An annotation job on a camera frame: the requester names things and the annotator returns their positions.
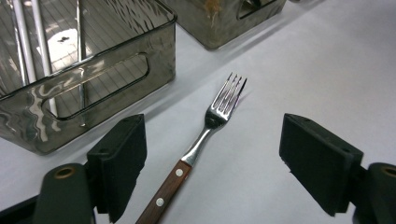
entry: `fork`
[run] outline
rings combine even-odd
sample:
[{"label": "fork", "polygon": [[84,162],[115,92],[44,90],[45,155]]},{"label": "fork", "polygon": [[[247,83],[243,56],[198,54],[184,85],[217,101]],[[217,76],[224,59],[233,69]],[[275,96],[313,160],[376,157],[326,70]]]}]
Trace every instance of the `fork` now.
[{"label": "fork", "polygon": [[148,203],[148,206],[136,223],[157,223],[160,220],[173,196],[177,193],[197,161],[198,155],[207,139],[224,127],[228,120],[230,120],[247,79],[245,78],[242,81],[242,77],[238,77],[238,75],[233,76],[233,73],[227,78],[218,95],[213,100],[213,103],[206,110],[205,126],[198,138],[163,181],[163,184]]}]

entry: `metal rod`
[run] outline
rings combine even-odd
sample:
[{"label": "metal rod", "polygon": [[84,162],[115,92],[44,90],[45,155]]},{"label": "metal rod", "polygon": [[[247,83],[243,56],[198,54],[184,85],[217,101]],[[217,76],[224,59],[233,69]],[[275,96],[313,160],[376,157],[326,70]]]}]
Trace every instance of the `metal rod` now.
[{"label": "metal rod", "polygon": [[[78,33],[78,61],[81,62],[84,58],[85,54],[85,44],[82,38],[82,19],[81,19],[81,2],[82,0],[77,0],[77,33]],[[84,71],[81,71],[81,77],[84,76]],[[86,88],[85,84],[81,84],[78,87],[79,91],[79,108],[84,109],[86,106]],[[85,116],[81,117],[81,126],[85,126]]]},{"label": "metal rod", "polygon": [[32,57],[32,51],[30,48],[29,36],[27,34],[26,21],[23,14],[23,8],[21,0],[13,0],[15,15],[17,18],[18,30],[21,37],[21,45],[23,49],[24,61],[27,70],[27,76],[29,83],[36,81],[35,77],[35,66]]},{"label": "metal rod", "polygon": [[14,26],[14,35],[15,35],[15,43],[17,44],[17,52],[18,52],[18,61],[20,63],[20,72],[21,72],[21,84],[22,86],[26,86],[29,84],[29,79],[27,77],[26,72],[26,62],[23,58],[23,49],[21,46],[21,34],[18,29],[17,16],[15,15],[14,4],[12,1],[8,1],[9,7],[11,8],[11,19],[12,24]]},{"label": "metal rod", "polygon": [[[41,11],[38,0],[32,1],[33,16],[35,19],[35,29],[37,30],[38,44],[40,46],[41,61],[43,63],[44,76],[49,76],[51,74],[51,63],[50,63],[50,53],[49,47],[46,40],[46,35],[44,33],[43,21],[41,20]],[[55,99],[49,99],[49,110],[50,112],[58,116],[58,111],[56,109]]]}]

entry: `brass screw hole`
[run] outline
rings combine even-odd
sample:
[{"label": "brass screw hole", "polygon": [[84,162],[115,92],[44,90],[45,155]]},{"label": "brass screw hole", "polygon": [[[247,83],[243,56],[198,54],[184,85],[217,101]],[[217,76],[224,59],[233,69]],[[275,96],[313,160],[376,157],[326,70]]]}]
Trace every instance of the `brass screw hole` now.
[{"label": "brass screw hole", "polygon": [[384,172],[386,175],[396,177],[396,168],[393,168],[390,166],[385,166],[385,167],[382,167],[382,172]]},{"label": "brass screw hole", "polygon": [[76,169],[72,166],[66,166],[55,173],[56,179],[65,179],[76,172]]}]

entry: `fork tines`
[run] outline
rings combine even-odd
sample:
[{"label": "fork tines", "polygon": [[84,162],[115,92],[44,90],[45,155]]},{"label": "fork tines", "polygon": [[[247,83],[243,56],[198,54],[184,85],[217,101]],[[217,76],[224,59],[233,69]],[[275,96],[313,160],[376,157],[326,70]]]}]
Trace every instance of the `fork tines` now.
[{"label": "fork tines", "polygon": [[245,78],[241,86],[243,79],[243,77],[239,77],[237,74],[233,76],[233,73],[231,73],[213,101],[211,105],[212,108],[217,108],[219,112],[225,114],[233,112],[233,109],[236,108],[241,92],[248,80]]}]

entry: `metal rivet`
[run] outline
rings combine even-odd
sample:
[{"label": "metal rivet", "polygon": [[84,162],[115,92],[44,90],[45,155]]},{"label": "metal rivet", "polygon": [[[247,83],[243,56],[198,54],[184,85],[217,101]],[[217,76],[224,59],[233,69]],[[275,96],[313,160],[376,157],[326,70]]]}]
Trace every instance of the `metal rivet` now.
[{"label": "metal rivet", "polygon": [[159,199],[157,199],[157,202],[155,202],[155,203],[157,204],[157,206],[161,207],[161,206],[163,206],[164,200],[163,200],[163,198],[159,198]]},{"label": "metal rivet", "polygon": [[181,169],[177,169],[176,170],[176,175],[177,176],[182,176],[183,175],[183,171]]}]

